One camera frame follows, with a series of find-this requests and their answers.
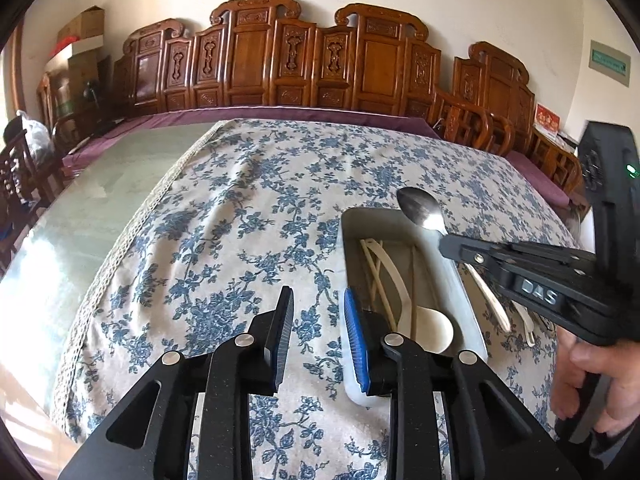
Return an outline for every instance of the metal bolt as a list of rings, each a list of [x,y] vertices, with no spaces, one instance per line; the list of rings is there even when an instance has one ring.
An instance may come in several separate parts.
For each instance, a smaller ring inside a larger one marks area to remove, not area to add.
[[[460,352],[460,355],[458,355],[458,359],[460,359],[460,362],[464,363],[465,365],[474,365],[478,362],[478,356],[469,350]]]
[[[175,365],[180,360],[180,354],[178,352],[167,352],[162,356],[162,364],[171,366]]]
[[[251,334],[240,334],[236,337],[236,346],[251,346],[254,344],[254,336]]]
[[[404,343],[404,337],[402,337],[400,334],[387,334],[385,335],[385,343],[388,344],[389,346],[400,346],[402,343]]]

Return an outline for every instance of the blue floral pattern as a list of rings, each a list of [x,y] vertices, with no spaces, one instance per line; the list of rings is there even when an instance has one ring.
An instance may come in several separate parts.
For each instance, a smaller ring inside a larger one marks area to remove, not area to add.
[[[343,265],[335,251],[341,213],[396,208],[402,186],[434,194],[451,232],[573,245],[503,158],[376,128],[231,121],[149,215],[94,311],[69,392],[67,433],[85,439],[163,352],[215,350],[290,285],[295,314],[284,382],[276,397],[252,397],[250,405],[254,476],[384,478],[388,410],[356,406],[341,388],[345,342],[332,275]],[[483,302],[474,308],[489,364],[550,430],[555,341],[536,332],[531,349],[513,313],[514,331],[505,335]]]

